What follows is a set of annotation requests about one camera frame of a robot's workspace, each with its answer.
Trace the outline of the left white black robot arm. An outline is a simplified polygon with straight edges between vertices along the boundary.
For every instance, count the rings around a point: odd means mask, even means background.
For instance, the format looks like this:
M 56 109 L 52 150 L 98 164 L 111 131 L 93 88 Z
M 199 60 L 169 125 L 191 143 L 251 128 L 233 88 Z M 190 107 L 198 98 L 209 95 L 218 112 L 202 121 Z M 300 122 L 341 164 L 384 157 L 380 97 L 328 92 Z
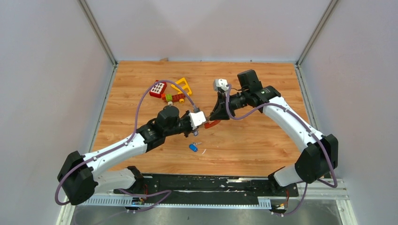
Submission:
M 203 111 L 194 109 L 179 115 L 175 106 L 167 105 L 157 116 L 142 125 L 130 136 L 95 152 L 81 155 L 78 151 L 69 153 L 57 176 L 59 185 L 56 188 L 55 200 L 63 190 L 71 205 L 79 205 L 100 191 L 112 189 L 128 189 L 137 194 L 143 190 L 144 181 L 132 170 L 109 169 L 129 158 L 145 154 L 165 143 L 168 136 L 183 134 L 197 135 L 198 128 L 206 123 Z

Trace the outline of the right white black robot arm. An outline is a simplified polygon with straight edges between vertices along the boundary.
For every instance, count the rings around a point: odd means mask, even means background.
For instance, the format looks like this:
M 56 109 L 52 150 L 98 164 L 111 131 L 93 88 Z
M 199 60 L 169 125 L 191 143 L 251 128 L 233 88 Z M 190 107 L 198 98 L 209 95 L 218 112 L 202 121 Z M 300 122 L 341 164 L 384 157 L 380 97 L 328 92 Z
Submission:
M 296 163 L 280 168 L 268 176 L 268 189 L 273 195 L 281 195 L 287 186 L 305 182 L 311 184 L 330 173 L 335 188 L 338 166 L 338 140 L 324 135 L 310 126 L 286 102 L 273 86 L 264 87 L 254 70 L 237 75 L 240 89 L 231 94 L 232 85 L 225 79 L 213 82 L 217 102 L 209 120 L 242 120 L 258 110 L 272 119 L 296 144 L 300 156 Z

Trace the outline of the metal keyring holder red handle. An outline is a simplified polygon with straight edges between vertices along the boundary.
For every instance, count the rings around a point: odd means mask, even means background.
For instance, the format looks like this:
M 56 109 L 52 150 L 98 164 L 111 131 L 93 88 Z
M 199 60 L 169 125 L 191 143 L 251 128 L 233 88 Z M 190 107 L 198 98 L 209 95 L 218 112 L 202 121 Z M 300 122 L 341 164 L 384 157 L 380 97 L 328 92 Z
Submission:
M 204 124 L 199 125 L 196 129 L 193 130 L 192 133 L 194 136 L 198 136 L 199 130 L 212 128 L 212 127 L 216 126 L 217 124 L 219 124 L 220 122 L 221 122 L 221 120 L 214 120 L 214 121 L 206 122 Z

